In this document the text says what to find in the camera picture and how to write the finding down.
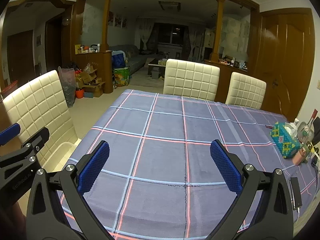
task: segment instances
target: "orange bucket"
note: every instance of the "orange bucket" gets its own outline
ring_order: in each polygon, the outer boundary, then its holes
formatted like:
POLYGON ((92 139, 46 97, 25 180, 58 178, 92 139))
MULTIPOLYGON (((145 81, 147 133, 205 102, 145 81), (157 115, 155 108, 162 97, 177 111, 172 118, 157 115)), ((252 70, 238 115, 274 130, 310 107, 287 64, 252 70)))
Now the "orange bucket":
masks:
POLYGON ((76 90, 76 98, 83 98, 83 95, 84 95, 83 89, 76 90))

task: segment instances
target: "textured blue pad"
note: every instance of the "textured blue pad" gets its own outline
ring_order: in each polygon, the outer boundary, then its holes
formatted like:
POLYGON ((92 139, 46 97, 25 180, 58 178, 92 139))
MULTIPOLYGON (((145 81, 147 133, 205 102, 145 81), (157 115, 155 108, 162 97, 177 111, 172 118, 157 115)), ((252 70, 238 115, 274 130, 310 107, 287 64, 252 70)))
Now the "textured blue pad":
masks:
POLYGON ((109 158, 109 153, 109 144, 104 142, 82 170, 78 181, 78 192, 81 195, 91 190, 100 171, 109 158))
POLYGON ((216 141, 210 145, 210 155, 229 190, 239 195, 242 191, 241 175, 216 141))
POLYGON ((18 123, 14 123, 7 129, 0 132, 0 146, 5 145, 11 139, 16 137, 20 133, 20 125, 18 123))

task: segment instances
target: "smartphone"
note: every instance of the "smartphone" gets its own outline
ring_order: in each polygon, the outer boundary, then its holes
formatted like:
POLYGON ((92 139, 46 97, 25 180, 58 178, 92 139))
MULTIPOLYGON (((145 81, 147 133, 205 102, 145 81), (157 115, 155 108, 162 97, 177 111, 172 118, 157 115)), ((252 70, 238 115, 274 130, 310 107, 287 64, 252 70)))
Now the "smartphone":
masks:
POLYGON ((293 210, 302 206, 302 199, 300 193, 300 187, 297 177, 292 177, 289 179, 290 181, 290 188, 291 188, 291 195, 292 195, 292 206, 293 210))

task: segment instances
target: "dining table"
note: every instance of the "dining table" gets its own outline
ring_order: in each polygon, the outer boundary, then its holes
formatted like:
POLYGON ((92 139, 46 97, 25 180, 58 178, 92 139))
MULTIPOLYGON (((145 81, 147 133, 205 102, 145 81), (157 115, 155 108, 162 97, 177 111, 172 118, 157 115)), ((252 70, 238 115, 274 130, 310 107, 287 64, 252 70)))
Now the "dining table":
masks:
MULTIPOLYGON (((125 90, 84 136, 66 165, 76 164, 104 140, 110 155, 84 198, 116 239, 205 239, 236 197, 210 156, 220 140, 258 171, 282 169, 297 177, 301 216, 318 191, 317 171, 295 166, 273 142, 270 127, 286 122, 280 114, 177 95, 125 90)), ((250 224, 261 191, 239 228, 250 224)), ((63 210, 80 230, 63 194, 63 210)))

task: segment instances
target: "tissue box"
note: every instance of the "tissue box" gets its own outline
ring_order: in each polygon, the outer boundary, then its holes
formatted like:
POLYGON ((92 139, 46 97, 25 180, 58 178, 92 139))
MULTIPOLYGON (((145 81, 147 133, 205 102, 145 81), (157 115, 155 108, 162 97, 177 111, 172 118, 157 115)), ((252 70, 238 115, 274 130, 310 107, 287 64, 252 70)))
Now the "tissue box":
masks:
POLYGON ((292 139, 284 126, 285 123, 276 122, 272 132, 270 132, 270 136, 285 159, 292 158, 297 153, 300 149, 300 142, 297 139, 292 139))

